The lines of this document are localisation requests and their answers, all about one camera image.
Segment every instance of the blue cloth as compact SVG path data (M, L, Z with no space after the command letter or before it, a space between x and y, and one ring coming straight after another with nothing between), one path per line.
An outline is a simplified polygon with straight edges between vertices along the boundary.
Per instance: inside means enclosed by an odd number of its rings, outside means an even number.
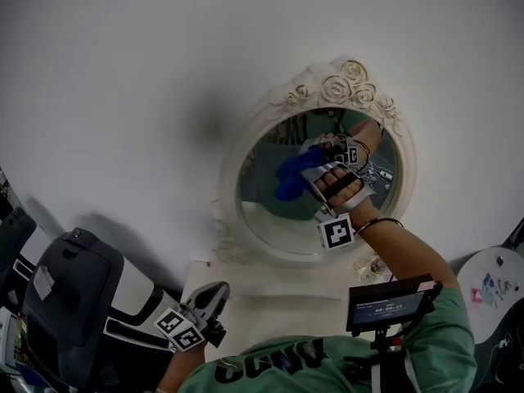
M309 183L300 172L304 169L325 165L328 159L321 148L312 148L304 154L290 157L277 170L276 176L280 183L275 190L275 198L279 201L294 201L309 189Z

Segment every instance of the sticker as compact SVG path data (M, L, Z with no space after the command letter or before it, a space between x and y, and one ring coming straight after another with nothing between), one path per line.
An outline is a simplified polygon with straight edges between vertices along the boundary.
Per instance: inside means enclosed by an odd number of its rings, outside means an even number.
M357 165L359 163L357 147L347 147L347 155L350 166Z
M179 330L187 328L190 324L191 322L186 320L180 313L177 313L173 309L167 309L155 322L155 326L158 330L168 337L173 330L177 328Z
M194 326L188 327L184 331L177 333L171 339L178 350L189 350L205 340L202 334Z
M40 300L44 301L51 294L55 280L47 271L47 266L39 266L33 278L33 285Z
M482 281L482 290L488 291L492 296L495 294L495 281L488 273L484 277L484 281Z
M339 215L330 221L317 225L324 249L330 251L355 242L355 231L351 227L349 214Z
M493 296L493 294L491 294L487 289L486 289L486 286L484 286L482 288L482 302L486 305L488 305L489 307L495 307L496 309L498 308L497 306L497 300L495 299L495 297Z
M435 286L435 281L426 281L426 282L421 282L421 283L418 285L417 292L419 292L419 291L432 290L434 286Z
M472 288L472 302L479 304L482 302L481 290L478 288Z

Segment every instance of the white wall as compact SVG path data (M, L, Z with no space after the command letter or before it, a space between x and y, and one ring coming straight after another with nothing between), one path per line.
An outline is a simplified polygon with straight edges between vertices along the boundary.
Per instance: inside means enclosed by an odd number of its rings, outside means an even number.
M412 129L404 222L446 259L524 215L524 0L0 0L0 165L51 233L84 226L174 285L211 257L224 145L342 53Z

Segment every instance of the cable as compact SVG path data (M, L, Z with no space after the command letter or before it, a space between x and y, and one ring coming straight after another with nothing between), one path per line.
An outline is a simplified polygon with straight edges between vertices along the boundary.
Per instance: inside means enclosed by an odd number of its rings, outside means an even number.
M389 166L391 166L393 169L395 168L394 165L392 165L389 161L387 161L386 159L384 159L384 157L380 156L378 153L375 153L374 154L376 157L378 157L379 159L383 159Z
M511 333L506 332L506 334L504 335L504 340L506 341L506 345L507 345L508 341L506 340L506 337L509 337L509 340L511 341L511 345L509 347L509 349L511 350L513 348L513 338L511 336Z
M389 172L390 174L393 174L393 173L394 173L392 170L386 169L385 167L381 167L381 166L377 166L377 165L375 165L372 161L369 161L369 162L372 163L373 166L375 166L377 169L385 170L386 172Z
M520 333L518 332L518 326L517 326L517 341L518 341L518 345L521 346L521 349L524 350L524 346L522 346L522 342L521 342L521 335L520 335Z
M488 364L486 366L486 370L484 371L484 374L482 374L481 380L477 383L477 385L473 389L474 391L482 384L482 382L484 381L484 378L486 378L486 374L488 373L488 370L490 369L490 366L491 366L491 360L493 359L493 351L495 350L495 348L499 348L499 344L495 345L493 347L493 349L491 350L490 361L488 361Z
M371 163L371 168L370 168L370 170L373 171L374 176L376 176L377 178L379 178L379 179L380 179L381 181L383 181L386 185L391 185L391 181L389 181L389 180L383 178L380 174L376 173L376 170L375 170L375 168L374 168L375 165L373 164L373 162L370 161L369 163Z
M359 144L363 149L364 151L366 152L366 161L364 163L364 166L362 166L359 170L357 170L357 174L359 174L360 172L362 172L362 170L364 170L366 168L366 166L368 165L368 162L369 162L369 153L370 153L370 150L369 150L369 147L364 143L364 142L361 142L360 140L353 140L353 142L356 142L357 144Z

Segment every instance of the blue object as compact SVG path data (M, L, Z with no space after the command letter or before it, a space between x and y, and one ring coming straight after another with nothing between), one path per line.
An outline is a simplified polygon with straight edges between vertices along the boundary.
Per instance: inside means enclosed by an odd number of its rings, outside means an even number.
M312 148L304 154L290 157L284 161L276 173L280 183L275 190L275 198L284 202L300 198L302 192L309 190L309 183L300 172L326 163L328 159L321 148Z
M49 387L49 383L47 383L46 379L43 378L43 376L40 375L34 368L16 362L16 369L18 369L24 381L30 386L39 387L41 389Z

